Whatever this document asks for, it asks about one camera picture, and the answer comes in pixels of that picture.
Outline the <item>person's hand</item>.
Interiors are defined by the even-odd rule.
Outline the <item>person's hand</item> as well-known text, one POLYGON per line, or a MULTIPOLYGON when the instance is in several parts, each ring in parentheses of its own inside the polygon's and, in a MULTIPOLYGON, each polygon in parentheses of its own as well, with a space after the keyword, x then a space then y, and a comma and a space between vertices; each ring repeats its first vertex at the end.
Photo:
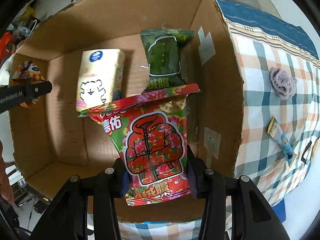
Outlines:
POLYGON ((5 172, 5 162, 2 158, 3 144, 0 142, 0 185, 1 197, 9 204, 14 204, 14 193, 9 183, 9 178, 5 172))

